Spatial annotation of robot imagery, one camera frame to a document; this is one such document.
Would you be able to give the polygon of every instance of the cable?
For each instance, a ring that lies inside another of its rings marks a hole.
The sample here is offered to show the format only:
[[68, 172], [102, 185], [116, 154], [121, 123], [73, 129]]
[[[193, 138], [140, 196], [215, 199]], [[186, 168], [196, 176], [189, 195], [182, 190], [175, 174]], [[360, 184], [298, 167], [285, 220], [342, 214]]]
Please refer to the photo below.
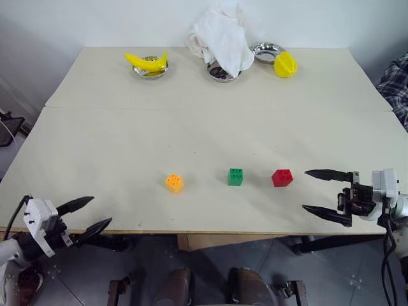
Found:
[[[395, 247], [397, 246], [394, 240], [394, 237], [392, 235], [392, 228], [391, 228], [391, 221], [388, 219], [386, 221], [386, 234], [384, 236], [384, 258], [382, 260], [381, 263], [381, 280], [382, 280], [382, 287], [384, 289], [384, 293], [388, 302], [389, 306], [392, 306], [391, 300], [390, 300], [390, 296], [388, 294], [388, 290], [386, 287], [386, 283], [385, 283], [385, 269], [387, 268], [388, 271], [388, 276], [390, 278], [390, 282], [391, 282], [391, 288], [393, 291], [393, 299], [394, 299], [394, 306], [398, 305], [398, 298], [397, 298], [397, 291], [395, 289], [395, 283], [394, 283], [394, 279], [393, 279], [393, 275], [391, 272], [391, 267], [390, 267], [390, 263], [388, 262], [388, 258], [389, 256], [392, 254], [392, 252], [395, 250]], [[387, 240], [390, 239], [391, 242], [391, 248], [387, 251]]]
[[6, 126], [6, 124], [4, 124], [4, 122], [2, 120], [0, 120], [0, 123], [6, 128], [7, 132], [11, 135], [11, 137], [13, 137], [15, 153], [17, 154], [18, 153], [17, 142], [15, 140], [15, 137], [14, 137], [13, 133], [10, 132], [10, 130], [8, 129], [8, 127]]
[[7, 240], [8, 234], [10, 234], [11, 227], [13, 226], [14, 220], [15, 220], [15, 218], [16, 218], [18, 212], [20, 211], [20, 209], [22, 208], [22, 206], [23, 206], [25, 203], [28, 202], [29, 199], [31, 199], [30, 196], [24, 196], [24, 197], [21, 199], [20, 203], [18, 204], [17, 208], [16, 208], [15, 211], [14, 211], [14, 214], [12, 215], [10, 221], [8, 222], [6, 231], [4, 232], [3, 241], [6, 241], [6, 240]]

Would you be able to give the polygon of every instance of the plaid shirt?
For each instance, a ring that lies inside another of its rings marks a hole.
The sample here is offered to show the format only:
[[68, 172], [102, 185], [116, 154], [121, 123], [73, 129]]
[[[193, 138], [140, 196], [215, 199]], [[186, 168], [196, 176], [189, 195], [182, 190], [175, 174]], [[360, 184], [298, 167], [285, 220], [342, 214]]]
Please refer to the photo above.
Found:
[[408, 53], [391, 62], [376, 87], [408, 131]]

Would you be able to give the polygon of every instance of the white towel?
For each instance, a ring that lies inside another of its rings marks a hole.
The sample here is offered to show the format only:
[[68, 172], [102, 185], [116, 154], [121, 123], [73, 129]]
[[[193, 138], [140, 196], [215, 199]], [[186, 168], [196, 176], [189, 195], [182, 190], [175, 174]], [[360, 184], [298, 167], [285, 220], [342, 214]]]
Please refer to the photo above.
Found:
[[186, 45], [205, 63], [217, 61], [234, 78], [251, 67], [254, 54], [248, 48], [238, 3], [216, 1], [187, 33]]

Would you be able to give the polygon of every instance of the yellow banana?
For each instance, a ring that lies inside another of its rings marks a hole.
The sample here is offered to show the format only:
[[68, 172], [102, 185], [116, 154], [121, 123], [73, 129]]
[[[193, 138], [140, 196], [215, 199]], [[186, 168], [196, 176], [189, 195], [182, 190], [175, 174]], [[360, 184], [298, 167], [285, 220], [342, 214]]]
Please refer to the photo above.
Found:
[[145, 59], [141, 59], [138, 56], [128, 53], [125, 54], [125, 58], [133, 66], [151, 72], [161, 71], [165, 69], [167, 64], [167, 52], [165, 52], [160, 59], [157, 59], [155, 61], [146, 61]]

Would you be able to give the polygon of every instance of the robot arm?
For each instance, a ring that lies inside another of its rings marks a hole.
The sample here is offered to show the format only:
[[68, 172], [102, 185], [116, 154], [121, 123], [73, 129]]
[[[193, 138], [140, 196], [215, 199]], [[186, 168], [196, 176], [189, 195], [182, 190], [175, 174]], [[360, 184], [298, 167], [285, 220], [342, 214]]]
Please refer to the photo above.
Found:
[[[358, 215], [366, 221], [375, 221], [386, 228], [385, 242], [389, 240], [388, 246], [384, 247], [384, 260], [382, 261], [382, 282], [388, 303], [391, 305], [386, 285], [384, 282], [385, 268], [390, 275], [393, 285], [391, 269], [388, 257], [392, 252], [398, 256], [401, 262], [402, 273], [405, 283], [408, 284], [408, 195], [400, 194], [398, 191], [398, 180], [394, 169], [385, 169], [372, 172], [372, 186], [364, 186], [359, 182], [359, 173], [339, 172], [335, 170], [310, 170], [306, 171], [317, 179], [338, 180], [350, 182], [350, 188], [344, 188], [337, 196], [337, 209], [303, 205], [303, 208], [316, 216], [350, 227], [352, 215]], [[408, 299], [408, 286], [405, 287], [405, 295]]]
[[61, 217], [84, 207], [93, 198], [86, 196], [55, 208], [51, 201], [24, 196], [20, 204], [27, 204], [24, 222], [29, 233], [17, 233], [10, 239], [0, 242], [1, 306], [20, 305], [18, 276], [31, 266], [32, 261], [44, 254], [51, 257], [55, 254], [56, 249], [62, 247], [87, 243], [109, 225], [112, 218], [92, 225], [81, 235], [68, 233], [67, 226]]

